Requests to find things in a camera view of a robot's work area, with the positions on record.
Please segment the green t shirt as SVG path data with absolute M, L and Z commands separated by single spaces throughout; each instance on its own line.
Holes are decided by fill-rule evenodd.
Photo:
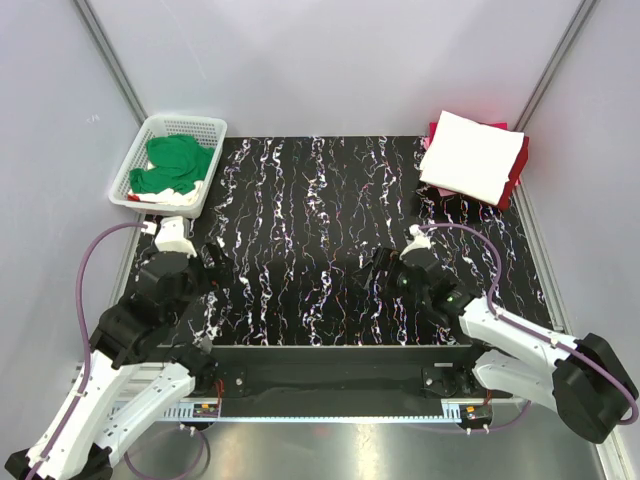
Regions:
M 160 193 L 171 188 L 186 194 L 195 181 L 203 181 L 215 149 L 201 146 L 190 135 L 170 135 L 149 140 L 146 153 L 150 167 L 134 168 L 129 182 L 134 193 Z

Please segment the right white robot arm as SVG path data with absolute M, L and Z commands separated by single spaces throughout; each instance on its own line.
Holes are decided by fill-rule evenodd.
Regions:
M 453 374 L 463 395 L 486 389 L 519 396 L 556 413 L 594 444 L 638 418 L 638 389 L 604 338 L 576 338 L 502 310 L 447 275 L 426 251 L 379 248 L 364 273 L 379 295 L 412 304 L 471 340 L 470 362 Z

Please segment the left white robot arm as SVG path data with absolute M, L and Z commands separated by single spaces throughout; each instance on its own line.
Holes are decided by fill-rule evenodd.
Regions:
M 157 252 L 134 285 L 106 310 L 89 339 L 90 357 L 56 417 L 29 449 L 12 453 L 5 468 L 15 479 L 107 479 L 134 441 L 172 404 L 216 386 L 216 362 L 186 346 L 150 385 L 115 411 L 129 381 L 165 341 L 188 307 L 232 282 L 232 261 L 206 246 L 210 267 L 197 255 Z

